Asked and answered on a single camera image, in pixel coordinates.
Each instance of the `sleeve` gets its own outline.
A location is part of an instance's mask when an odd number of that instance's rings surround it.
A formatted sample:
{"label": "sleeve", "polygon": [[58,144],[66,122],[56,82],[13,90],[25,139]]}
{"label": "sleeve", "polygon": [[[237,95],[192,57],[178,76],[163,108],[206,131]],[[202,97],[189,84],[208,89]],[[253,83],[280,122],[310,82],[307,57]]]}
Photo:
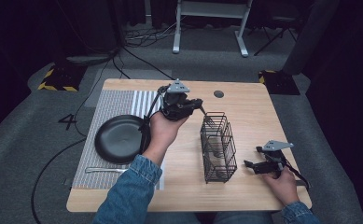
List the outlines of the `sleeve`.
{"label": "sleeve", "polygon": [[108,191],[92,223],[144,223],[161,173],[158,165],[137,155],[130,168]]}
{"label": "sleeve", "polygon": [[284,223],[306,223],[318,224],[321,223],[318,218],[313,215],[312,211],[302,202],[295,202],[287,205],[282,210]]}

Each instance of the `table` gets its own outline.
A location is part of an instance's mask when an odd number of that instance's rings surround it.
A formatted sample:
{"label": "table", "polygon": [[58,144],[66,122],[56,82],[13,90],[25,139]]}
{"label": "table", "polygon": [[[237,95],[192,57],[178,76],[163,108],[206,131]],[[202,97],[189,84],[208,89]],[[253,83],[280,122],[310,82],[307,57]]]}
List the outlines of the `table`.
{"label": "table", "polygon": [[[200,129],[203,114],[195,110],[179,130],[165,156],[164,189],[156,190],[148,211],[231,211],[282,209],[259,175],[244,166],[244,160],[264,161],[256,152],[269,140],[286,142],[270,95],[260,83],[183,81],[190,88],[189,99],[203,99],[206,112],[225,112],[234,137],[238,169],[226,182],[206,184],[202,167]],[[170,80],[107,79],[103,90],[156,91]],[[214,91],[223,91],[217,98]],[[298,169],[290,149],[283,152]],[[72,188],[67,202],[71,212],[95,212],[108,189]],[[305,187],[298,187],[302,202],[312,206]]]}
{"label": "table", "polygon": [[181,38],[181,15],[185,16],[204,16],[204,17],[219,17],[219,18],[234,18],[242,19],[240,29],[235,31],[235,36],[239,49],[243,57],[248,56],[247,48],[243,41],[243,32],[245,24],[250,13],[250,8],[253,0],[246,4],[226,4],[226,3],[210,3],[210,2],[190,2],[188,0],[178,0],[176,27],[175,27],[175,42],[173,44],[173,53],[180,51]]}

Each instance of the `dish rack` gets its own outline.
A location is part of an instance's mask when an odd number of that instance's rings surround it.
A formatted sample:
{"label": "dish rack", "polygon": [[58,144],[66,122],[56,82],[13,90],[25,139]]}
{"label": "dish rack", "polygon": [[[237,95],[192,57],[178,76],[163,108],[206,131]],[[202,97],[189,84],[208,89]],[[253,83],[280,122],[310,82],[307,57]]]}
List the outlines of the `dish rack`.
{"label": "dish rack", "polygon": [[236,147],[230,123],[223,112],[207,112],[201,128],[204,179],[227,182],[237,170]]}

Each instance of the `white metal stand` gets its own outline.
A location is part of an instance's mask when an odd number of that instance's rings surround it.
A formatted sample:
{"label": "white metal stand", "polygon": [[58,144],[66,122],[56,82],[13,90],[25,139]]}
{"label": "white metal stand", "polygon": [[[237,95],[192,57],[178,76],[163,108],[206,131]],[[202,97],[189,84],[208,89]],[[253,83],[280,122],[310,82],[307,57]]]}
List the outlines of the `white metal stand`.
{"label": "white metal stand", "polygon": [[179,53],[180,51],[181,15],[205,16],[242,19],[240,30],[235,31],[234,33],[242,56],[247,57],[248,51],[243,41],[243,32],[245,28],[245,23],[248,19],[248,15],[250,14],[252,1],[253,0],[248,1],[247,4],[226,4],[209,2],[189,2],[185,0],[178,0],[173,53]]}

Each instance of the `striped cloth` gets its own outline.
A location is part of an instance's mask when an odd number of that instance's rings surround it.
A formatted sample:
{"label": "striped cloth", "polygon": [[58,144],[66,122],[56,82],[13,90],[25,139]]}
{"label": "striped cloth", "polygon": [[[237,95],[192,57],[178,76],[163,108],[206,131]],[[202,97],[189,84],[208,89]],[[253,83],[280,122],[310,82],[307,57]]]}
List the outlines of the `striped cloth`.
{"label": "striped cloth", "polygon": [[[110,189],[120,176],[117,172],[93,172],[85,173],[87,167],[103,168],[129,168],[129,164],[116,165],[109,161],[103,160],[94,148],[94,137],[99,128],[107,120],[118,115],[135,115],[143,118],[149,111],[152,102],[156,96],[155,91],[108,91],[102,90],[99,103],[94,112],[91,128],[88,133],[82,156],[79,161],[77,173],[73,182],[73,189]],[[160,108],[158,101],[152,111],[152,114]],[[156,189],[164,188],[163,176],[157,184]]]}

